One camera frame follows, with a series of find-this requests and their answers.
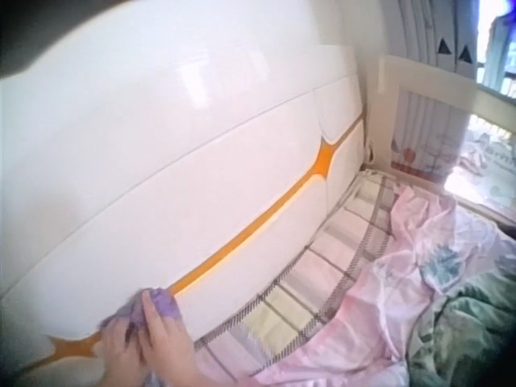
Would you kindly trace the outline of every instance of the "checkered sheet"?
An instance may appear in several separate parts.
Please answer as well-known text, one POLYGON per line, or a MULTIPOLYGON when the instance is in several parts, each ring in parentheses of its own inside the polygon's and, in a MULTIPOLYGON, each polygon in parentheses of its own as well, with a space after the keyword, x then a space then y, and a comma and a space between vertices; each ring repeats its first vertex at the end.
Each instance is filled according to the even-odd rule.
POLYGON ((303 251, 271 284, 200 338, 199 367, 222 383, 252 376, 307 343, 327 324, 360 270, 385 253, 395 180, 359 173, 303 251))

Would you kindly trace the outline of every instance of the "wrinkled bedding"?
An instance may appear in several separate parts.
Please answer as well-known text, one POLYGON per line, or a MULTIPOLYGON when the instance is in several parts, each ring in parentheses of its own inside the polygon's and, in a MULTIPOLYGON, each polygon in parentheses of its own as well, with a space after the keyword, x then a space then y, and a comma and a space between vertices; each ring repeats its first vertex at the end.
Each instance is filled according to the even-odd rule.
POLYGON ((240 385, 398 387, 417 372, 447 383, 463 353, 441 360, 455 338, 439 308, 463 313, 460 295, 480 286, 497 312, 473 300, 469 307, 489 331, 503 296, 478 276, 492 282, 502 271, 516 273, 516 243, 494 223, 453 198, 366 172, 306 250, 196 343, 198 362, 215 380, 240 385))
POLYGON ((436 301, 418 320, 407 360, 414 386, 475 385, 516 327, 516 276, 495 268, 436 301))
MULTIPOLYGON (((256 375, 255 381, 288 386, 409 385, 414 374, 409 373, 413 364, 410 357, 407 363, 407 348, 425 311, 433 310, 428 308, 448 292, 453 297, 461 289, 471 289, 468 284, 479 281, 474 279, 478 275, 489 282, 501 270, 516 273, 516 245, 493 223, 449 197, 404 185, 398 192, 391 211, 395 241, 385 256, 364 267, 336 316, 308 344, 256 375)), ((478 312, 487 323, 485 312, 478 312)), ((411 348, 427 357, 424 347, 418 352, 413 343, 411 348)))

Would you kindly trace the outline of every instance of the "curtain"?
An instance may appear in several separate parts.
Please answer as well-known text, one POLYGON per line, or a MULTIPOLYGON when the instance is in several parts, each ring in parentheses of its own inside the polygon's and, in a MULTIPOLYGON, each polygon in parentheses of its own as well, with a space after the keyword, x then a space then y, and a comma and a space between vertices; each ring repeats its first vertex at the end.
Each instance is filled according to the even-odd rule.
POLYGON ((514 16, 511 12, 497 17, 489 33, 489 44, 485 55, 485 72, 482 83, 498 92, 506 73, 507 54, 514 31, 514 16))
MULTIPOLYGON (((389 54, 476 77, 479 0, 390 0, 381 5, 389 54)), ((393 168, 444 182, 456 165, 468 121, 467 112, 401 93, 393 168)))

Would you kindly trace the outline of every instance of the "purple cloth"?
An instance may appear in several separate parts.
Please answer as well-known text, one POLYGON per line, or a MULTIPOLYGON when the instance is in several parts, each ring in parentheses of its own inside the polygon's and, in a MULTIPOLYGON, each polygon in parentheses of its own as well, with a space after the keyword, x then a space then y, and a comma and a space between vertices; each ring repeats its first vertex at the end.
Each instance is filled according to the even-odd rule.
MULTIPOLYGON (((136 293, 127 304, 118 309, 113 315, 106 318, 100 323, 100 328, 104 329, 113 318, 128 318, 131 327, 147 328, 147 321, 145 321, 144 304, 142 303, 142 292, 146 289, 140 290, 136 293)), ((156 307, 157 312, 162 317, 181 318, 181 312, 177 305, 176 298, 171 296, 168 290, 157 288, 149 289, 152 302, 156 307)))

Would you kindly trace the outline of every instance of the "bed frame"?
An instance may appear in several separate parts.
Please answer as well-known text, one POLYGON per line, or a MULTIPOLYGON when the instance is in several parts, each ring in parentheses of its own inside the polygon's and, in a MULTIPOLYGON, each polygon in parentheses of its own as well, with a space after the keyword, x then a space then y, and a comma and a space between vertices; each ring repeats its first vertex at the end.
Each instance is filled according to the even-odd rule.
MULTIPOLYGON (((403 173, 391 167, 391 142, 396 125, 400 90, 447 103, 476 114, 489 123, 516 133, 516 103, 477 84, 474 80, 397 56, 383 56, 378 72, 371 73, 368 93, 368 146, 371 167, 400 177, 425 189, 442 192, 443 186, 403 173)), ((503 214, 457 197, 457 200, 492 220, 513 223, 503 214)))

